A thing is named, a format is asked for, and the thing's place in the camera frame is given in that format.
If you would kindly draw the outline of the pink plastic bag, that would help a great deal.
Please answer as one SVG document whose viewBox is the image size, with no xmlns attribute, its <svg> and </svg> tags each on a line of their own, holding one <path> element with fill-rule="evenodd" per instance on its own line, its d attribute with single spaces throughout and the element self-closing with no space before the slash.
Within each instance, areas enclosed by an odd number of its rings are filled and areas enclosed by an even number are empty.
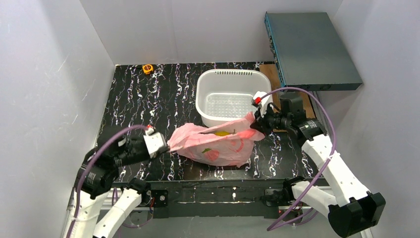
<svg viewBox="0 0 420 238">
<path fill-rule="evenodd" d="M 243 118 L 213 127 L 186 123 L 175 129 L 167 144 L 171 152 L 202 164 L 241 167 L 249 160 L 255 142 L 265 138 L 263 133 L 251 128 L 254 121 L 250 112 Z M 217 131 L 230 135 L 217 136 L 214 134 Z"/>
</svg>

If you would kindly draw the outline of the fake yellow fruit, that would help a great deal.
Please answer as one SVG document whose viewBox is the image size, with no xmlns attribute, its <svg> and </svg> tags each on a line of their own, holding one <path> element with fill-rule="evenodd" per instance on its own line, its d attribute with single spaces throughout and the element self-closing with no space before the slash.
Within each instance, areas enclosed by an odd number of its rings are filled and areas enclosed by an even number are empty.
<svg viewBox="0 0 420 238">
<path fill-rule="evenodd" d="M 217 135 L 217 136 L 228 136 L 228 135 L 230 135 L 230 133 L 226 132 L 226 131 L 217 131 L 214 134 Z"/>
</svg>

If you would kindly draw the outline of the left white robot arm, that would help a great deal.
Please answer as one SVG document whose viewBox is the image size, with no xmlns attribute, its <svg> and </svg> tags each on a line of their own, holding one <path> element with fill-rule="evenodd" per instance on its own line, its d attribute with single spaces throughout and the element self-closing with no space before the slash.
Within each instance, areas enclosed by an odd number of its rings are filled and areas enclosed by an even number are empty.
<svg viewBox="0 0 420 238">
<path fill-rule="evenodd" d="M 142 136 L 122 136 L 101 154 L 98 154 L 99 150 L 98 147 L 90 150 L 78 171 L 71 218 L 63 234 L 65 238 L 111 238 L 134 208 L 151 199 L 150 183 L 134 178 L 121 188 L 121 196 L 99 219 L 101 208 L 119 175 L 119 168 L 150 159 Z"/>
</svg>

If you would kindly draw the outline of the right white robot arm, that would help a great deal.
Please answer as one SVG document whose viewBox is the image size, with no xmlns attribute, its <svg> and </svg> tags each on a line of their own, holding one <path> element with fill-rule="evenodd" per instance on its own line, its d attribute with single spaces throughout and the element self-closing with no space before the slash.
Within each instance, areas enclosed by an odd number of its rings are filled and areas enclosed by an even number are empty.
<svg viewBox="0 0 420 238">
<path fill-rule="evenodd" d="M 268 100 L 266 92 L 253 97 L 256 107 L 255 128 L 263 133 L 285 130 L 301 149 L 314 161 L 318 176 L 324 177 L 331 193 L 316 187 L 316 180 L 304 177 L 286 179 L 280 189 L 267 189 L 262 201 L 269 207 L 291 203 L 279 221 L 270 226 L 275 229 L 284 225 L 305 222 L 302 215 L 285 220 L 299 204 L 309 205 L 314 214 L 325 216 L 332 229 L 342 238 L 367 230 L 378 224 L 386 201 L 381 193 L 372 193 L 345 164 L 336 151 L 325 127 L 315 118 L 309 118 L 303 100 L 295 92 L 280 96 L 280 106 Z"/>
</svg>

